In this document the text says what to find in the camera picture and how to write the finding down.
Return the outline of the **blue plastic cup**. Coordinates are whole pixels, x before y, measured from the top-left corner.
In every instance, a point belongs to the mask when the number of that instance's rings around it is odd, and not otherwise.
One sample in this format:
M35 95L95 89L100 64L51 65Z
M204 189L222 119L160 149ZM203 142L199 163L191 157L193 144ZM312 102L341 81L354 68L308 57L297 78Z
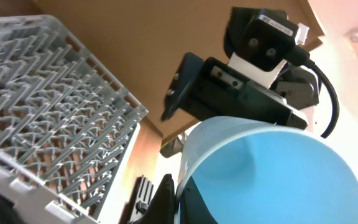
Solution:
M189 179L217 223L358 223L358 181L321 137L218 116L186 140L176 201Z

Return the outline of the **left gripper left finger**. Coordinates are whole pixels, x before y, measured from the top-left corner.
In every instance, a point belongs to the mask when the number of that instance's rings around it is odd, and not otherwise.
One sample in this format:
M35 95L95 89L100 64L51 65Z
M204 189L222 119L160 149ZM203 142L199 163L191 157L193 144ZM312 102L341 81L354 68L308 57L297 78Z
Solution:
M148 178L138 177L131 195L130 224L174 224L175 187L171 174L165 174L156 187Z

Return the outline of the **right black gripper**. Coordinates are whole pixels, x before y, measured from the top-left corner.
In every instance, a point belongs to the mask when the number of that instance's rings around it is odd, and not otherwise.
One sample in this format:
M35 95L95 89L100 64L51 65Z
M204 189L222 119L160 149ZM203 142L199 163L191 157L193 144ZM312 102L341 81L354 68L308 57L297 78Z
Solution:
M203 60L188 52L175 72L164 98L161 121L181 109L200 121L232 116L298 129L306 129L306 115L290 106L284 97L235 71L214 57ZM185 132L169 140L160 154L169 158L182 152Z

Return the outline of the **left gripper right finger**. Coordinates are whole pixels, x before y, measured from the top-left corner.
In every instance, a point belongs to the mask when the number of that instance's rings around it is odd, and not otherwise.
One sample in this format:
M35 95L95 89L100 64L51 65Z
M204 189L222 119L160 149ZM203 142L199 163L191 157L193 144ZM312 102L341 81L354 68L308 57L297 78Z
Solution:
M188 180L180 197L180 223L217 224L193 179Z

